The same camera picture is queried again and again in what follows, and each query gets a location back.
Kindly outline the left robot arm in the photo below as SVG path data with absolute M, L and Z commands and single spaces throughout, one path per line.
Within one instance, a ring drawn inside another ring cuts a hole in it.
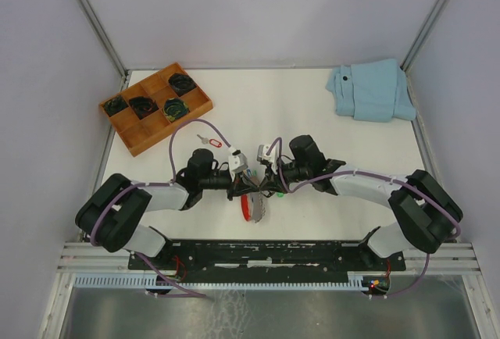
M 114 173 L 79 209 L 75 224 L 94 246 L 110 253 L 122 249 L 141 253 L 155 268 L 166 268 L 173 259 L 172 248 L 159 231 L 141 225 L 141 218 L 146 212 L 188 210 L 205 190 L 225 191 L 229 200 L 259 190 L 240 151 L 231 152 L 226 164 L 221 169 L 210 150 L 199 148 L 172 182 L 134 183 Z

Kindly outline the key with red tag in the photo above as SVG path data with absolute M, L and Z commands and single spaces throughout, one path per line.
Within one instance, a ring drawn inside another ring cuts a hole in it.
M 209 137 L 203 137 L 200 134 L 197 134 L 197 137 L 200 139 L 201 143 L 204 145 L 211 145 L 214 148 L 221 148 L 223 146 L 223 143 L 219 140 L 216 140 L 214 138 L 209 138 Z

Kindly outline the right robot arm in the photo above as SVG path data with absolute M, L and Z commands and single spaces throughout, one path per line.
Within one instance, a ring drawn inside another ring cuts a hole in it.
M 362 240 L 359 262 L 377 269 L 388 257 L 410 248 L 434 254 L 461 234 L 463 211 L 425 170 L 409 175 L 385 175 L 328 159 L 309 135 L 294 138 L 290 162 L 282 160 L 282 140 L 262 145 L 257 160 L 266 167 L 263 191 L 292 194 L 307 185 L 334 196 L 360 198 L 390 209 L 395 221 L 378 226 Z

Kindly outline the metal key holder red handle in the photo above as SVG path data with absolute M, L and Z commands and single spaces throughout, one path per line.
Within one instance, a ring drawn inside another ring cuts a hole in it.
M 241 196 L 241 211 L 246 222 L 258 223 L 266 214 L 265 196 L 249 193 Z

